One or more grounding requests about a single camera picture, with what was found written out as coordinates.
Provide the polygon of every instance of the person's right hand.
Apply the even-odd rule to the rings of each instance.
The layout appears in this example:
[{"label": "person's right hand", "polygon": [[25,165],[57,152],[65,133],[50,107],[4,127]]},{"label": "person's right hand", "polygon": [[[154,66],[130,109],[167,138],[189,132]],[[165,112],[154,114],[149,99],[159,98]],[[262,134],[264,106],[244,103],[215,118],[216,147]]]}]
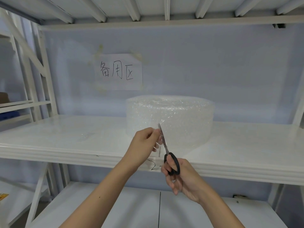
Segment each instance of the person's right hand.
[{"label": "person's right hand", "polygon": [[177,166],[171,155],[167,156],[167,161],[164,165],[162,165],[161,170],[166,176],[168,186],[171,187],[175,195],[181,191],[190,200],[200,203],[200,195],[206,183],[188,162],[188,160],[183,158],[178,158],[177,160],[181,170],[179,175],[170,176],[168,173],[168,171],[171,171],[172,168],[177,170]]}]

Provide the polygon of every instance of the forearm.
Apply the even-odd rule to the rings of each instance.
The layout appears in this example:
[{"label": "forearm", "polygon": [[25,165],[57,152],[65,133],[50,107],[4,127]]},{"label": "forearm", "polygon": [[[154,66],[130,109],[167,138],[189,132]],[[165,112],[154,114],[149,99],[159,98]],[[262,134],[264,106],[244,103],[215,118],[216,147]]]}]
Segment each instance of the forearm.
[{"label": "forearm", "polygon": [[214,228],[245,228],[222,198],[205,182],[201,185],[200,205]]},{"label": "forearm", "polygon": [[100,228],[135,171],[120,161],[60,228]]}]

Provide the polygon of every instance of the scissors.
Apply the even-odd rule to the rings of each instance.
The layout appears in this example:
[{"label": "scissors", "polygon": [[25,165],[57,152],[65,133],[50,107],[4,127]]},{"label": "scissors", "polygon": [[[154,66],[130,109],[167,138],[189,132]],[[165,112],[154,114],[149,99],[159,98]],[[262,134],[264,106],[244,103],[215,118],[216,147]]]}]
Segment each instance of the scissors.
[{"label": "scissors", "polygon": [[165,141],[165,138],[164,138],[164,134],[163,134],[163,131],[162,131],[162,128],[161,128],[161,125],[160,125],[159,123],[158,123],[158,128],[161,130],[161,138],[162,138],[162,141],[163,141],[165,150],[166,150],[166,154],[165,154],[165,157],[164,157],[164,163],[167,161],[167,156],[168,156],[168,155],[171,155],[171,157],[173,158],[173,161],[175,162],[175,165],[176,165],[176,167],[177,167],[177,171],[174,170],[173,168],[172,168],[172,170],[171,170],[170,172],[168,171],[168,172],[169,172],[169,175],[170,175],[170,176],[172,176],[172,175],[174,175],[174,174],[179,175],[181,169],[180,169],[180,167],[179,167],[178,160],[177,160],[177,158],[175,157],[175,155],[174,155],[173,153],[169,152],[168,147],[167,147],[167,144],[166,144],[166,141]]}]

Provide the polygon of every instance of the scissor blade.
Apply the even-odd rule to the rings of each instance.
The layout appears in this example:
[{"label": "scissor blade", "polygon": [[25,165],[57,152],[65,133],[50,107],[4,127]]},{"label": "scissor blade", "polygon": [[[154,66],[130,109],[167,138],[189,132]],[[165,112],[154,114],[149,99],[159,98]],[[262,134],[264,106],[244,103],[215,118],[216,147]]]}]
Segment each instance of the scissor blade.
[{"label": "scissor blade", "polygon": [[161,125],[159,123],[158,123],[158,128],[161,130],[161,138],[162,138],[165,150],[166,150],[166,154],[169,154],[169,150],[168,150],[168,147],[167,147],[167,144],[166,144],[166,141],[165,141],[163,130],[162,130]]}]

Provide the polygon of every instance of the black mark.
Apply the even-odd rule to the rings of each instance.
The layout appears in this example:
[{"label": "black mark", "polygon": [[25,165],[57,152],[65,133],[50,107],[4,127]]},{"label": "black mark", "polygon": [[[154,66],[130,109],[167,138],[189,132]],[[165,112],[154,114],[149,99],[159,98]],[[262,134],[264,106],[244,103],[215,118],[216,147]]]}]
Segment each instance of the black mark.
[{"label": "black mark", "polygon": [[114,74],[114,70],[116,70],[115,72],[117,73],[117,76],[120,77],[120,79],[123,78],[123,65],[121,64],[121,61],[114,61],[113,62],[113,73],[112,76]]},{"label": "black mark", "polygon": [[132,76],[132,70],[130,70],[129,68],[128,68],[128,66],[132,66],[132,65],[126,65],[126,77],[127,77],[127,80],[131,80],[131,79],[133,79],[133,78],[129,78],[130,76]]},{"label": "black mark", "polygon": [[[147,160],[150,161],[149,159],[147,159]],[[154,167],[156,166],[154,161],[150,161],[150,162],[154,163]],[[154,169],[154,167],[151,170],[158,170],[158,169]]]},{"label": "black mark", "polygon": [[103,63],[102,61],[101,61],[100,68],[101,68],[103,76],[109,76],[109,68],[105,67],[105,63]]}]

